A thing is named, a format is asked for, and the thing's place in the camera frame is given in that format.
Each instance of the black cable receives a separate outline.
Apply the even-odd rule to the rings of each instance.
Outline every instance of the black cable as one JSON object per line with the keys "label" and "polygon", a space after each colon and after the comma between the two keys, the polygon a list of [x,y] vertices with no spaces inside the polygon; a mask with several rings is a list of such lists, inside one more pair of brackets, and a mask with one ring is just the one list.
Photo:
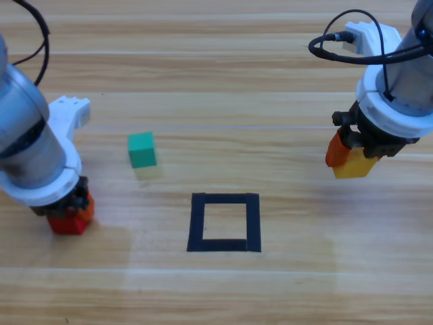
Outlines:
{"label": "black cable", "polygon": [[18,5],[22,6],[23,8],[27,9],[32,16],[35,18],[35,20],[38,22],[39,27],[41,28],[41,32],[43,35],[43,44],[45,48],[45,55],[43,59],[43,64],[41,71],[39,72],[38,77],[36,78],[35,85],[38,86],[39,83],[41,83],[42,78],[45,74],[45,71],[47,71],[48,62],[49,62],[49,29],[46,21],[43,19],[41,13],[38,9],[33,7],[31,4],[29,4],[26,0],[12,0],[13,2],[17,3]]}
{"label": "black cable", "polygon": [[[361,10],[361,9],[350,9],[350,10],[346,10],[345,12],[342,12],[341,14],[339,14],[338,16],[336,16],[333,20],[331,20],[331,22],[326,26],[325,31],[323,32],[323,36],[325,36],[328,32],[328,30],[331,28],[332,24],[338,19],[341,18],[342,16],[346,15],[346,14],[351,14],[353,12],[357,12],[363,15],[366,15],[367,17],[369,17],[374,24],[376,25],[376,28],[378,29],[379,32],[379,39],[380,39],[380,50],[382,51],[382,55],[385,55],[385,45],[384,45],[384,36],[382,34],[382,29],[380,28],[379,22],[378,20],[369,12],[366,12],[365,10]],[[320,42],[320,48],[323,49],[323,41]],[[392,96],[390,94],[390,90],[389,90],[389,86],[388,86],[388,73],[386,71],[386,64],[383,63],[382,66],[384,67],[384,80],[385,80],[385,96],[391,100]]]}
{"label": "black cable", "polygon": [[329,40],[323,36],[313,39],[309,43],[309,51],[314,56],[329,61],[358,64],[364,66],[400,63],[404,61],[418,59],[423,56],[427,56],[433,52],[433,42],[429,42],[429,43],[419,44],[413,47],[408,47],[407,49],[401,49],[398,51],[390,52],[385,54],[384,56],[380,55],[380,56],[367,56],[364,58],[356,58],[353,56],[340,56],[336,53],[328,52],[324,49],[315,47],[317,44],[322,42],[322,40],[333,41],[333,39]]}
{"label": "black cable", "polygon": [[12,65],[17,66],[21,63],[24,63],[24,62],[27,62],[27,61],[33,59],[35,56],[37,56],[39,54],[40,51],[42,51],[44,46],[45,46],[45,42],[42,42],[41,46],[31,56],[28,56],[27,58],[24,58],[24,59],[21,59],[17,62],[14,62]]}
{"label": "black cable", "polygon": [[[359,12],[362,14],[365,14],[366,16],[370,17],[371,20],[375,23],[376,27],[378,28],[379,36],[380,36],[380,45],[382,54],[380,56],[369,56],[364,58],[354,58],[350,56],[340,56],[336,53],[328,52],[323,49],[323,42],[324,41],[347,41],[349,43],[353,42],[354,35],[351,37],[347,34],[342,35],[343,33],[347,32],[339,32],[336,34],[327,34],[329,28],[331,25],[340,17],[342,17],[345,14],[351,13],[351,12]],[[336,16],[326,27],[325,31],[323,32],[323,35],[321,37],[317,37],[316,39],[313,39],[309,44],[309,51],[318,58],[323,58],[326,60],[331,61],[337,61],[337,62],[343,62],[343,63],[349,63],[349,64],[362,64],[362,65],[376,65],[381,64],[384,67],[384,82],[385,82],[385,96],[392,101],[394,98],[390,94],[389,85],[388,85],[388,73],[386,70],[387,64],[393,64],[393,63],[400,63],[404,61],[414,60],[417,58],[420,58],[422,56],[429,55],[433,52],[433,42],[428,43],[421,43],[414,45],[412,47],[408,47],[406,49],[401,49],[398,51],[394,51],[391,53],[384,54],[384,42],[383,42],[383,35],[382,30],[380,28],[380,25],[378,21],[368,12],[365,12],[363,10],[359,9],[352,9],[345,11],[341,13],[340,15]]]}

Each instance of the wooden table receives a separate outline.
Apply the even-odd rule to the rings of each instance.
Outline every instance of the wooden table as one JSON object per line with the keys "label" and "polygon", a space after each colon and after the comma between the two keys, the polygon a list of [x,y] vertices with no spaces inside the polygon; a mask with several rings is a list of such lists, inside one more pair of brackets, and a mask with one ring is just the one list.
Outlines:
{"label": "wooden table", "polygon": [[[414,0],[32,3],[52,33],[47,100],[91,100],[75,142],[96,220],[54,236],[0,193],[1,324],[433,323],[433,137],[335,180],[330,116],[363,69],[306,48],[353,7],[405,33]],[[348,20],[367,21],[334,30]],[[11,1],[0,32],[11,61],[41,43]],[[134,171],[127,135],[145,131],[160,164]],[[262,253],[187,253],[193,192],[259,193]],[[242,238],[245,208],[206,208],[205,227]]]}

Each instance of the black square outline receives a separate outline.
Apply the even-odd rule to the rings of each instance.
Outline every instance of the black square outline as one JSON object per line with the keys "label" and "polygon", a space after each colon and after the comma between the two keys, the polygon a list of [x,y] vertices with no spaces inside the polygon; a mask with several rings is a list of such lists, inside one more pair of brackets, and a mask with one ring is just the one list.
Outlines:
{"label": "black square outline", "polygon": [[[206,204],[246,204],[246,239],[203,239],[204,206]],[[261,246],[258,194],[192,194],[188,252],[260,253]]]}

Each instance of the yellow block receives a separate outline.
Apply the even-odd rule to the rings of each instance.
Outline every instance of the yellow block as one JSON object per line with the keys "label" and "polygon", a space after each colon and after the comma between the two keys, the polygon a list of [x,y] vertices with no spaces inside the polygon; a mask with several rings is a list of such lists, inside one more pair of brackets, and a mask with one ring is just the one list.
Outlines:
{"label": "yellow block", "polygon": [[350,151],[344,165],[332,167],[336,178],[365,177],[376,164],[378,158],[365,158],[363,148],[354,148]]}

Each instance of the green cube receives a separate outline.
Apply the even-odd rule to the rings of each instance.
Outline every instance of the green cube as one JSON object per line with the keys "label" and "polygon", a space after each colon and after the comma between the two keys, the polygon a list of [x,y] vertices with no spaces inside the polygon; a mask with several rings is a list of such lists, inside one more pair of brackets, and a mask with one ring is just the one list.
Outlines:
{"label": "green cube", "polygon": [[128,149],[133,168],[156,165],[156,151],[152,132],[130,134]]}

